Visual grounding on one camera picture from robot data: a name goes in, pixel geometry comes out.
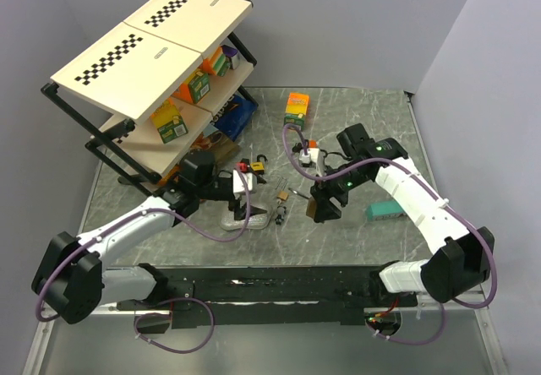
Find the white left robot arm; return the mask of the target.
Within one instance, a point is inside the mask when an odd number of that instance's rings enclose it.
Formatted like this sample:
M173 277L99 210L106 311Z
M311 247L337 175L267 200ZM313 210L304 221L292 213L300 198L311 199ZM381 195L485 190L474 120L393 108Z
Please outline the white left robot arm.
M112 264L148 238L186 223L201 201L225 201L241 227L238 239L258 212L251 194L265 179L247 160L232 171L218 171L211 152L186 155L167 183L142 204L93 231L71 236L66 231L49 242L32 281L38 296L35 316L42 323L62 318L78 323L100 305L138 301L149 309L165 303L168 279L157 268L139 264L112 269Z

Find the silver glitter sponge pad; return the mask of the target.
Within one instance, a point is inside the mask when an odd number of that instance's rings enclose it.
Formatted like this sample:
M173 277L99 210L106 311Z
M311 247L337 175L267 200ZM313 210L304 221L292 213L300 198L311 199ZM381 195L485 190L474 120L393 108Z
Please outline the silver glitter sponge pad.
M248 230L262 230L265 229L270 220L271 215L273 213L273 207L266 203L256 202L255 205L252 205L251 207L260 207L263 209L267 209L268 213L266 215L256 215L249 219L249 223L247 225ZM225 231L235 231L239 230L244 225L244 220L242 221L235 221L233 219L233 213L228 209L228 207L225 207L222 211L221 218L219 221L220 227Z

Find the small brass padlock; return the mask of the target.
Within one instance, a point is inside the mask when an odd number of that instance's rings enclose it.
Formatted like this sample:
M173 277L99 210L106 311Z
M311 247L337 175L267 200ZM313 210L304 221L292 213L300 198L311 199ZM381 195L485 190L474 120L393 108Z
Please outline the small brass padlock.
M276 184L276 199L278 203L286 202L289 194L287 192L287 179L285 177L280 177L278 183Z

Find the yellow black padlock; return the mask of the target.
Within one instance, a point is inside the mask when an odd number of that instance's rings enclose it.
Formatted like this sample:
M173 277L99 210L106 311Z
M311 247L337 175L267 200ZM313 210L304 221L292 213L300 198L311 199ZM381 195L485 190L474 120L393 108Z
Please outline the yellow black padlock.
M255 161L250 163L250 168L254 174L263 176L266 173L268 166L268 158L264 154L259 154L255 157Z

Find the teal rectangular box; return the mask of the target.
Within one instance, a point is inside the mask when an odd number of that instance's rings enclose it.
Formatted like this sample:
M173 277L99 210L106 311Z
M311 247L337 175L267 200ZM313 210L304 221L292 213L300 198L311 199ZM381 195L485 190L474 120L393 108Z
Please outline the teal rectangular box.
M365 214L368 221L389 220L406 216L403 208L394 200L372 203L366 209Z

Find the orange snack bag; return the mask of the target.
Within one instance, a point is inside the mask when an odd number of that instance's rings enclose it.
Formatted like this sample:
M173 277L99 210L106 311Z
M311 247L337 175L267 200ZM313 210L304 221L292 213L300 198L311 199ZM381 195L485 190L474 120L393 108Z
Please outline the orange snack bag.
M179 167L174 166L167 174L165 174L161 178L161 180L157 183L157 185L160 186L160 187L165 186L170 179L175 177L175 175L178 173L178 171L179 171Z

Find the blue snack bag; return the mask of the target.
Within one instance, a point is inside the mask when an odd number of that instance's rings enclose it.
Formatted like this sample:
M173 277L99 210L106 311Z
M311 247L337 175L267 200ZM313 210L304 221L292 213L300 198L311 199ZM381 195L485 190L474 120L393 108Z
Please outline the blue snack bag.
M211 124L230 140L236 141L251 120L257 106L240 95L232 95L212 118Z

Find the orange green box on table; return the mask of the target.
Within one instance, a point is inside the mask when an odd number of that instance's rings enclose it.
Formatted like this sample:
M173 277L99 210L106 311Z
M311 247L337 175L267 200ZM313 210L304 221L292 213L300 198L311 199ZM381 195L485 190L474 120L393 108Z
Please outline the orange green box on table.
M294 92L290 93L284 114L284 124L293 124L298 126L301 130L304 130L309 103L309 95Z

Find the yellow green box lower shelf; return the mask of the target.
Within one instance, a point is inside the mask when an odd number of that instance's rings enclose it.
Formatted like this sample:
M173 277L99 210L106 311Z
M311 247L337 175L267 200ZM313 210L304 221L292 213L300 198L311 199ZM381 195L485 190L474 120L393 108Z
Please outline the yellow green box lower shelf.
M180 111L171 99L167 99L150 115L162 143L167 144L187 134L188 128Z

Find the orange green box middle shelf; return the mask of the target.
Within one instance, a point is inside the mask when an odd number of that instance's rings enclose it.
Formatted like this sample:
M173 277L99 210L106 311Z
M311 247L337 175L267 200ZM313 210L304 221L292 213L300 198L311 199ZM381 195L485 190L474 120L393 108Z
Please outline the orange green box middle shelf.
M172 93L174 98L198 104L210 92L210 76L197 68Z

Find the orange green box shelf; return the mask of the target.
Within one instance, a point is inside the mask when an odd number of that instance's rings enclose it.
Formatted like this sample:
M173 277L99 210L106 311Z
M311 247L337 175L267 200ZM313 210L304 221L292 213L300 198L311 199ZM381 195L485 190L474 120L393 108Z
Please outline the orange green box shelf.
M209 75L223 77L230 69L230 61L223 48L219 46L211 56L205 58L200 69Z
M172 93L174 98L198 104L210 92L210 76L197 68Z

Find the beige two-tier shelf rack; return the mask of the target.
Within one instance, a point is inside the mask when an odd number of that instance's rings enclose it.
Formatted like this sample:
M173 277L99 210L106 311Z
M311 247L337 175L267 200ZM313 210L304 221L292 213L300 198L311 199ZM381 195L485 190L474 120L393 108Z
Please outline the beige two-tier shelf rack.
M246 95L256 59L235 29L252 8L249 0L149 0L53 74L42 94L90 134L87 150L144 191L180 161L232 95ZM222 45L238 50L238 68L209 75L210 92L198 104L174 98ZM189 132L164 144L150 115L167 99Z

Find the purple white small box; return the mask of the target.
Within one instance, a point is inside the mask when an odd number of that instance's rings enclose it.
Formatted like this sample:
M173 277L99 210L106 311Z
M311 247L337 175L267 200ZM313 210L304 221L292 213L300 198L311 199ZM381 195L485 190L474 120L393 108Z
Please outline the purple white small box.
M223 54L225 55L225 57L227 58L227 60L229 62L230 69L232 69L232 70L237 69L239 64L240 64L240 54L239 54L238 50L236 48L234 48L232 46L228 46L228 45L222 45L221 49L222 49Z

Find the grey figurine keychain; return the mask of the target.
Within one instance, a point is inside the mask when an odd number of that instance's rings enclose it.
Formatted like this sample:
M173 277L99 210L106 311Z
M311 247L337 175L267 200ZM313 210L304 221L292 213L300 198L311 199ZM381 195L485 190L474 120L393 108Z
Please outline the grey figurine keychain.
M276 217L275 217L275 223L278 226L281 226L282 223L285 220L285 217L287 215L287 207L284 205L280 205L276 208Z

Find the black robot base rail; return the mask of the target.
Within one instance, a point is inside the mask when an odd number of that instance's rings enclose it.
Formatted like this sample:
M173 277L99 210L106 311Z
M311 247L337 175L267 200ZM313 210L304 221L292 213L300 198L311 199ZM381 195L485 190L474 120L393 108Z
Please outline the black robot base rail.
M339 323L362 325L366 311L415 307L411 292L391 293L378 265L267 267L164 267L159 291L148 301L127 300L117 308L172 314L175 329L219 325Z

